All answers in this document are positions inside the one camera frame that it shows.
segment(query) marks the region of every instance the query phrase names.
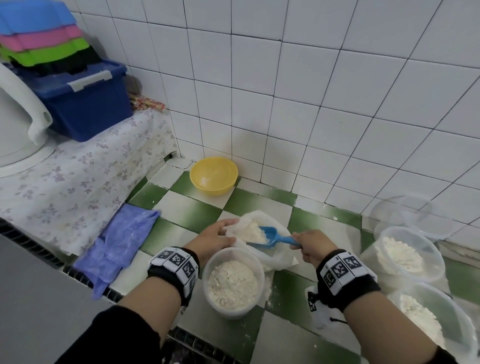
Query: floral tablecloth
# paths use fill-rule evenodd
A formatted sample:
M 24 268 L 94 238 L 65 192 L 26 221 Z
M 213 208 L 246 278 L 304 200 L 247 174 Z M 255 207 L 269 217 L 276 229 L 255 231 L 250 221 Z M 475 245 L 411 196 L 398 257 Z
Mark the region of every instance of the floral tablecloth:
M 1 178 L 0 217 L 80 255 L 139 180 L 175 150 L 165 116 L 138 111 L 87 142 L 60 142 L 35 167 Z

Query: blue cloth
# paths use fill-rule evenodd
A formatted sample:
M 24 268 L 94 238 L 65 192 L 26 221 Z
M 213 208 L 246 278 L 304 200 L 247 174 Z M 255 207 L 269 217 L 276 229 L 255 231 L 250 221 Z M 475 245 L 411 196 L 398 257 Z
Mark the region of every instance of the blue cloth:
M 158 211 L 123 205 L 94 244 L 77 259 L 73 266 L 92 281 L 94 300 L 130 265 L 159 216 Z

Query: plastic bag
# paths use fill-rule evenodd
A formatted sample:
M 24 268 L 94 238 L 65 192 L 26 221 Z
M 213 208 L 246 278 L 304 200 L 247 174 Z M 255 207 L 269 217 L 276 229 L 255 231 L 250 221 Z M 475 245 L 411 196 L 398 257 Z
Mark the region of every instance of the plastic bag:
M 234 247 L 248 250 L 262 263 L 264 271 L 269 270 L 282 270 L 288 267 L 298 264 L 298 261 L 293 255 L 293 251 L 290 249 L 290 245 L 284 243 L 277 243 L 275 248 L 265 249 L 263 251 L 247 245 L 246 242 L 238 238 L 238 235 L 245 230 L 248 224 L 255 221 L 259 226 L 272 226 L 277 229 L 278 233 L 283 236 L 290 236 L 290 232 L 280 224 L 273 217 L 268 216 L 266 213 L 260 210 L 249 212 L 248 214 L 240 217 L 240 221 L 235 225 L 227 226 L 226 236 L 235 236 L 237 241 L 233 244 Z

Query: black sleeve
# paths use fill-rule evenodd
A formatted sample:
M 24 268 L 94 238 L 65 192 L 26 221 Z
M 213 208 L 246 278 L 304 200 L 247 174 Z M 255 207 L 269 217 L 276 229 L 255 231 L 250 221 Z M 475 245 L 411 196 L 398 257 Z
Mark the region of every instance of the black sleeve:
M 435 356 L 425 364 L 456 364 L 455 358 L 445 349 L 437 346 Z
M 100 312 L 56 363 L 148 363 L 147 360 L 161 362 L 159 334 L 138 313 L 113 306 Z

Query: flour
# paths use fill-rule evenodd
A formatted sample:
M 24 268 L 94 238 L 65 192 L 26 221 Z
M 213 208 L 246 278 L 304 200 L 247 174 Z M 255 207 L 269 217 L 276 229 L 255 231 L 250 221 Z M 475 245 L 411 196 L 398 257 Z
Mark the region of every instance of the flour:
M 265 232 L 260 229 L 256 221 L 251 221 L 245 230 L 238 235 L 238 238 L 249 243 L 267 244 L 268 242 Z
M 257 278 L 245 264 L 233 260 L 217 266 L 208 279 L 208 296 L 219 307 L 238 311 L 255 302 Z
M 423 258 L 417 251 L 408 244 L 395 240 L 391 237 L 384 237 L 384 247 L 388 255 L 401 268 L 409 273 L 418 274 L 423 272 Z M 384 266 L 385 270 L 390 274 L 396 274 L 396 271 L 390 269 L 390 263 L 382 254 L 379 247 L 376 247 L 378 254 L 378 261 Z
M 406 294 L 400 296 L 400 309 L 417 325 L 433 342 L 445 349 L 445 339 L 442 334 L 442 326 L 435 315 L 417 300 Z

